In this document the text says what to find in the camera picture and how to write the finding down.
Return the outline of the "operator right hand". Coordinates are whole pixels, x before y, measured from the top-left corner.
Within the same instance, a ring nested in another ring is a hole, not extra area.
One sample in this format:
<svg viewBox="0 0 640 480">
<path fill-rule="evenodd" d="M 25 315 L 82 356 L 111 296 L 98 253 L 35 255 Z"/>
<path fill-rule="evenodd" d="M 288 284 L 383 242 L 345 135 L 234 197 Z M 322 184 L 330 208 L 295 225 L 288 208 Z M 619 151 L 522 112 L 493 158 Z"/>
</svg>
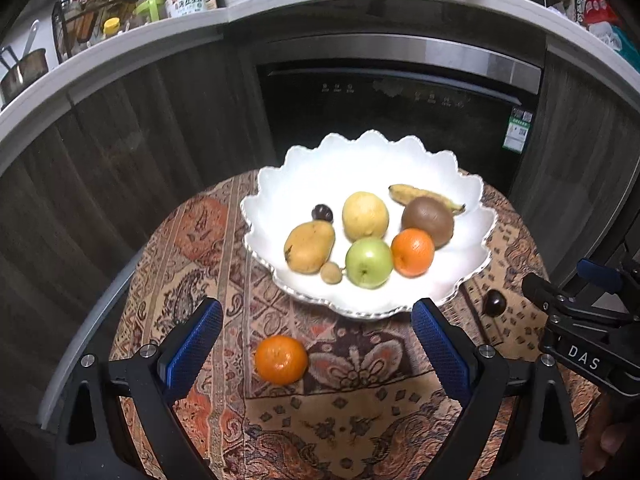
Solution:
<svg viewBox="0 0 640 480">
<path fill-rule="evenodd" d="M 639 400 L 602 393 L 580 437 L 584 479 L 639 478 Z"/>
</svg>

